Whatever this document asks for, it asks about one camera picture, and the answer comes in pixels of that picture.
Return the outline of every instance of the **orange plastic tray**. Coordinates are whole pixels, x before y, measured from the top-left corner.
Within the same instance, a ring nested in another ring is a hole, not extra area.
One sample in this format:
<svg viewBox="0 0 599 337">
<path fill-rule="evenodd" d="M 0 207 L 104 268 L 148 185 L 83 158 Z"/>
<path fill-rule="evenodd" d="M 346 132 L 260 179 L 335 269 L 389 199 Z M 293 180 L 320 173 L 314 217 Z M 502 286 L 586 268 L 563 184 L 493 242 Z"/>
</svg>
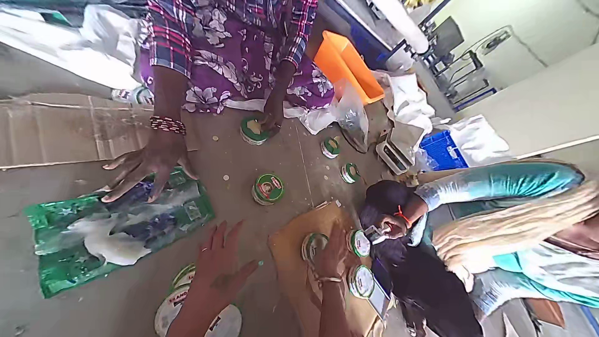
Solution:
<svg viewBox="0 0 599 337">
<path fill-rule="evenodd" d="M 370 69 L 346 37 L 329 31 L 323 31 L 322 37 L 323 41 L 314 57 L 314 63 L 331 82 L 347 79 L 358 91 L 364 105 L 385 96 L 383 88 L 376 82 Z"/>
</svg>

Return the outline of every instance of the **white wall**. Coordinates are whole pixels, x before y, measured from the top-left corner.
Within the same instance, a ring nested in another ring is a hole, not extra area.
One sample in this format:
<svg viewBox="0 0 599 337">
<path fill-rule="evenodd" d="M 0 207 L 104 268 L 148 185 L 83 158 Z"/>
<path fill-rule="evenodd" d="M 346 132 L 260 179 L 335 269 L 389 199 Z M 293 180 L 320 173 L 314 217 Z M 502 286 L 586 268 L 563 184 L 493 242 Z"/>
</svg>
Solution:
<svg viewBox="0 0 599 337">
<path fill-rule="evenodd" d="M 598 61 L 596 44 L 467 107 L 457 118 L 484 115 L 520 158 L 599 139 Z"/>
<path fill-rule="evenodd" d="M 599 13 L 598 0 L 581 1 Z M 599 28 L 599 20 L 585 13 L 576 0 L 451 0 L 436 15 L 435 22 L 440 24 L 448 16 L 453 17 L 464 36 L 464 43 L 454 50 L 457 56 L 494 30 L 512 25 L 549 65 L 588 47 Z M 499 88 L 543 69 L 514 38 L 481 56 L 481 61 Z"/>
<path fill-rule="evenodd" d="M 543 157 L 576 164 L 589 177 L 599 179 L 599 140 L 551 151 Z"/>
</svg>

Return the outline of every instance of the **plastic wrapper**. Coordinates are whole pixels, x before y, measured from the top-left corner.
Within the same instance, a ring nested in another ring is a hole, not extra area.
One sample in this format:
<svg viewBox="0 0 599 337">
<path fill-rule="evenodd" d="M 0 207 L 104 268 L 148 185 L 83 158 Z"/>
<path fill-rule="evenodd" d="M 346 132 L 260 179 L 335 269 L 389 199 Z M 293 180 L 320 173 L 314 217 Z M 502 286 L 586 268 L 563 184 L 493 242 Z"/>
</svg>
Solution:
<svg viewBox="0 0 599 337">
<path fill-rule="evenodd" d="M 434 171 L 439 164 L 435 159 L 428 155 L 426 151 L 418 148 L 414 153 L 414 166 L 413 169 L 416 173 Z"/>
<path fill-rule="evenodd" d="M 112 203 L 103 203 L 106 192 L 98 192 L 25 209 L 45 298 L 133 264 L 214 218 L 204 186 L 181 168 L 147 203 L 152 187 L 149 176 Z"/>
<path fill-rule="evenodd" d="M 366 153 L 368 150 L 368 117 L 358 92 L 347 80 L 341 80 L 335 83 L 335 93 L 336 97 L 341 96 L 339 104 L 335 108 L 341 131 L 356 150 Z"/>
</svg>

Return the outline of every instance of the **cardboard sheet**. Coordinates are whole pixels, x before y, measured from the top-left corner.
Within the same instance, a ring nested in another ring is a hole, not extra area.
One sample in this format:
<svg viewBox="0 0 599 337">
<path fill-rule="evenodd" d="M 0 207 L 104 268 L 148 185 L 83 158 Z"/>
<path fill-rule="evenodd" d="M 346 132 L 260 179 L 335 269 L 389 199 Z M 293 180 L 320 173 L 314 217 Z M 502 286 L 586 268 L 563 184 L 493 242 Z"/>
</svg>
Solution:
<svg viewBox="0 0 599 337">
<path fill-rule="evenodd" d="M 354 222 L 349 214 L 337 207 L 335 203 L 330 203 L 326 207 L 298 216 L 268 239 L 268 246 L 277 267 L 279 285 L 296 310 L 304 337 L 318 336 L 320 310 L 315 304 L 318 299 L 315 299 L 314 295 L 320 297 L 321 294 L 317 289 L 312 292 L 311 289 L 314 287 L 307 284 L 312 273 L 308 272 L 307 264 L 300 256 L 301 244 L 305 236 L 310 233 L 329 235 L 336 220 L 340 220 L 347 230 L 354 229 Z M 345 262 L 346 272 L 350 266 L 359 263 L 357 256 L 348 257 Z M 371 261 L 365 258 L 361 263 L 370 266 Z M 347 290 L 345 303 L 350 330 L 356 336 L 367 336 L 378 319 L 374 309 L 367 300 L 358 299 Z"/>
<path fill-rule="evenodd" d="M 0 101 L 0 169 L 109 160 L 143 148 L 152 106 L 75 94 L 34 94 Z M 197 149 L 191 116 L 187 149 Z"/>
</svg>

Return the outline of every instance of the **hand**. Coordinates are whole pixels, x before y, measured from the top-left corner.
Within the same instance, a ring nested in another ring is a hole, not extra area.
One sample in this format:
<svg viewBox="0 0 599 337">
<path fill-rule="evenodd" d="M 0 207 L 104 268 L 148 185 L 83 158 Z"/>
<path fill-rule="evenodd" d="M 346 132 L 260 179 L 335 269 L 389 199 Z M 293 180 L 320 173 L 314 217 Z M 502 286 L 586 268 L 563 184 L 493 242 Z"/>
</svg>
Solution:
<svg viewBox="0 0 599 337">
<path fill-rule="evenodd" d="M 112 163 L 104 166 L 106 170 L 119 168 L 120 172 L 104 188 L 111 192 L 105 195 L 102 201 L 109 203 L 117 200 L 146 176 L 156 173 L 154 188 L 148 199 L 148 202 L 153 202 L 162 192 L 177 163 L 190 178 L 198 178 L 187 157 L 187 147 L 183 135 L 152 130 L 148 143 L 143 149 L 121 155 Z"/>
<path fill-rule="evenodd" d="M 346 232 L 336 222 L 325 249 L 318 253 L 314 261 L 314 271 L 319 277 L 341 278 L 338 266 L 347 256 Z"/>
<path fill-rule="evenodd" d="M 196 274 L 181 311 L 168 328 L 167 337 L 204 336 L 214 318 L 228 306 L 247 278 L 258 268 L 256 260 L 236 271 L 237 243 L 243 222 L 226 236 L 226 221 L 214 228 L 200 245 Z"/>
<path fill-rule="evenodd" d="M 260 121 L 263 130 L 270 132 L 270 137 L 281 131 L 283 125 L 283 98 L 284 92 L 273 90 L 264 104 L 264 117 Z"/>
<path fill-rule="evenodd" d="M 237 271 L 237 246 L 243 221 L 233 226 L 225 241 L 226 225 L 223 221 L 218 227 L 214 226 L 210 239 L 201 245 L 195 263 L 198 272 L 190 286 L 194 296 L 206 301 L 202 305 L 209 303 L 214 308 L 214 316 L 233 301 L 258 268 L 258 262 L 253 260 Z"/>
<path fill-rule="evenodd" d="M 379 228 L 383 229 L 383 233 L 387 234 L 390 239 L 398 239 L 406 235 L 407 230 L 412 227 L 404 218 L 393 215 L 384 215 L 379 222 Z"/>
</svg>

